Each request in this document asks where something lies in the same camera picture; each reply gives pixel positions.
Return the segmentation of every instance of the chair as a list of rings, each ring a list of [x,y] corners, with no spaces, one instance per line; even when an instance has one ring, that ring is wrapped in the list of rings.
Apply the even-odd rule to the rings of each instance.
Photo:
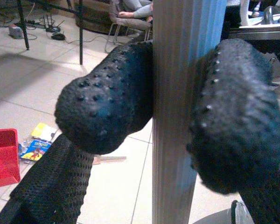
[[[152,28],[152,24],[150,22],[146,22],[140,19],[123,19],[123,18],[119,18],[119,12],[124,11],[124,7],[123,7],[123,2],[122,0],[110,0],[110,12],[109,12],[109,16],[110,16],[110,20],[112,21],[112,25],[110,27],[110,31],[108,34],[108,38],[107,38],[107,42],[105,45],[105,52],[109,53],[107,51],[107,45],[109,43],[109,39],[110,39],[110,34],[112,32],[113,26],[117,25],[116,27],[116,31],[114,34],[114,38],[113,38],[113,43],[117,44],[117,36],[119,34],[119,30],[120,27],[127,27],[128,29],[137,29],[137,30],[142,30],[145,31],[145,36],[144,36],[144,40],[146,41],[149,38],[149,33],[150,30]]]

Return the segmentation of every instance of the black metal stand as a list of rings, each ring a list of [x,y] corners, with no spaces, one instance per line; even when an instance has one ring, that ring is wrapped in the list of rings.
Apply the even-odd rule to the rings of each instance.
[[[75,11],[73,9],[68,9],[60,6],[56,6],[50,3],[47,3],[42,0],[28,0],[30,2],[38,3],[44,6],[50,6],[52,8],[56,8],[65,12],[73,13],[79,17],[79,23],[80,23],[80,64],[83,64],[83,14],[82,14],[82,8],[83,8],[83,0],[79,0],[79,11]],[[28,42],[28,37],[27,37],[27,32],[26,32],[26,23],[25,23],[25,18],[23,14],[23,8],[21,5],[21,0],[17,0],[18,3],[18,10],[19,10],[19,15],[21,19],[21,24],[23,27],[23,32],[24,32],[24,39],[25,39],[25,44],[27,50],[29,50],[29,42]]]

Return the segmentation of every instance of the white tile floor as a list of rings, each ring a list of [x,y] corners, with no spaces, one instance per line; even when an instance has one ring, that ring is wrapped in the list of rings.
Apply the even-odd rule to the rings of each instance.
[[[61,27],[69,42],[78,39],[74,19],[59,15],[54,19],[57,23],[65,20]],[[102,37],[85,42],[81,66],[78,42],[51,40],[40,29],[28,32],[38,39],[30,41],[30,50],[26,51],[23,40],[12,39],[7,28],[0,28],[0,128],[16,128],[19,141],[28,137],[39,122],[56,127],[53,113],[61,89],[72,79],[88,74],[107,55]],[[85,40],[96,36],[102,35],[84,31]],[[93,167],[79,223],[152,223],[151,131],[152,121],[125,140],[117,153],[127,156],[126,161]],[[21,162],[21,177],[30,167]],[[0,188],[0,210],[15,187],[16,184]],[[235,199],[240,200],[240,196],[209,191],[197,177],[189,223],[230,208]]]

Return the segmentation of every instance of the red box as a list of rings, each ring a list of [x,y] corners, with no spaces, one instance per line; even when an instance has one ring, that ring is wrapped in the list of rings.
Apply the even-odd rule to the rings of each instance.
[[[0,129],[0,187],[20,180],[17,130]]]

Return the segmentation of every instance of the gray pants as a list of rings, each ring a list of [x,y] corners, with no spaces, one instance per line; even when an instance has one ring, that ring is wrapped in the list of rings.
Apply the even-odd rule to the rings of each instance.
[[[153,15],[152,2],[149,0],[123,0],[126,11],[134,12],[135,18],[144,18]]]

